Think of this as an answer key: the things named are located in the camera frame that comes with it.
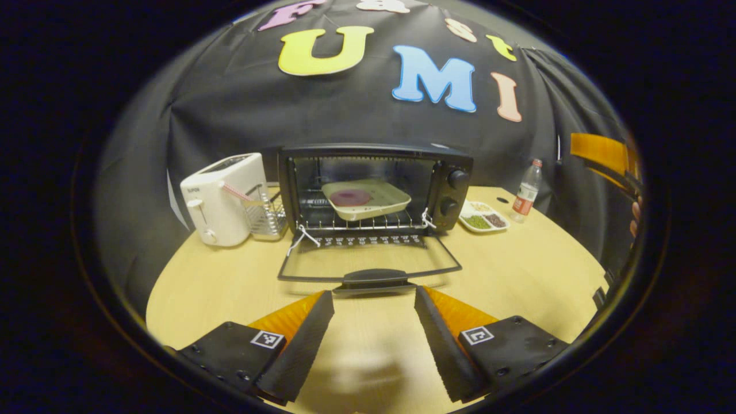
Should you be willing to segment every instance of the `oven control knob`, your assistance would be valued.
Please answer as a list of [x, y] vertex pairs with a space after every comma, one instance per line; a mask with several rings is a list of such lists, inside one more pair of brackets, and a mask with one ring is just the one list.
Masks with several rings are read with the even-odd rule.
[[460, 210], [460, 205], [457, 201], [446, 197], [442, 204], [439, 205], [439, 212], [442, 213], [443, 216], [455, 216], [458, 214], [458, 211]]
[[451, 172], [447, 177], [447, 183], [454, 189], [464, 189], [470, 182], [470, 175], [460, 169]]

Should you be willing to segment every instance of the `pink food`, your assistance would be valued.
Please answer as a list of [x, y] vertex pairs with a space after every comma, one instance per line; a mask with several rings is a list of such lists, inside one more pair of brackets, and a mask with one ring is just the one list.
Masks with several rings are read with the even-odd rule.
[[370, 194], [359, 189], [340, 190], [332, 193], [330, 201], [340, 207], [362, 206], [370, 201]]

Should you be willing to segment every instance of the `white string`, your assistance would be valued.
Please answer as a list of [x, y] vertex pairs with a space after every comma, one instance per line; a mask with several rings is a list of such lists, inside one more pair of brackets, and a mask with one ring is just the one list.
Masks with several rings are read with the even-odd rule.
[[432, 228], [437, 228], [434, 224], [432, 224], [432, 217], [429, 217], [427, 214], [427, 211], [429, 210], [429, 207], [424, 209], [424, 212], [422, 213], [422, 224], [424, 225], [424, 228], [427, 228], [427, 226], [430, 226]]
[[289, 251], [287, 251], [287, 252], [286, 252], [286, 255], [287, 255], [287, 256], [288, 256], [288, 255], [290, 255], [290, 254], [291, 254], [291, 251], [292, 251], [292, 250], [293, 250], [293, 249], [294, 249], [294, 248], [295, 248], [296, 246], [298, 246], [298, 245], [299, 245], [299, 242], [301, 242], [301, 241], [302, 241], [302, 239], [304, 239], [304, 236], [307, 236], [307, 237], [309, 237], [309, 239], [311, 239], [311, 241], [312, 241], [312, 242], [314, 242], [314, 244], [315, 244], [315, 245], [317, 245], [317, 247], [319, 247], [319, 246], [320, 246], [320, 243], [319, 243], [318, 241], [316, 241], [316, 240], [314, 239], [314, 237], [310, 236], [310, 235], [309, 235], [309, 233], [307, 233], [307, 229], [305, 229], [305, 228], [304, 228], [304, 225], [303, 225], [303, 224], [300, 224], [300, 225], [299, 225], [299, 230], [301, 230], [301, 231], [302, 231], [302, 235], [301, 235], [301, 236], [299, 236], [299, 239], [297, 239], [297, 242], [296, 242], [296, 243], [294, 243], [294, 245], [292, 245], [292, 246], [291, 246], [291, 247], [289, 248]]

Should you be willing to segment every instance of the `oven door handle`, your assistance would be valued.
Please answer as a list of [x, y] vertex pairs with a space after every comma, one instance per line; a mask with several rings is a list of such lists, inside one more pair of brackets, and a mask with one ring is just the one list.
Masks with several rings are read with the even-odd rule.
[[342, 285], [333, 289], [337, 295], [357, 295], [362, 293], [397, 292], [413, 289], [417, 285], [407, 281], [408, 275], [396, 269], [365, 269], [348, 273]]

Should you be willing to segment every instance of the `letter u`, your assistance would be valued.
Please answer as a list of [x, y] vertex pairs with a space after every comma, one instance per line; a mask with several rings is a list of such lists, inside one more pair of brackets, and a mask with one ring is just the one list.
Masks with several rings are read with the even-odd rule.
[[366, 37], [373, 29], [365, 26], [345, 26], [337, 29], [343, 34], [342, 50], [332, 57], [314, 57], [312, 48], [314, 41], [325, 34], [324, 29], [302, 30], [289, 33], [281, 38], [284, 42], [278, 67], [287, 74], [311, 76], [316, 74], [333, 74], [350, 69], [363, 60]]

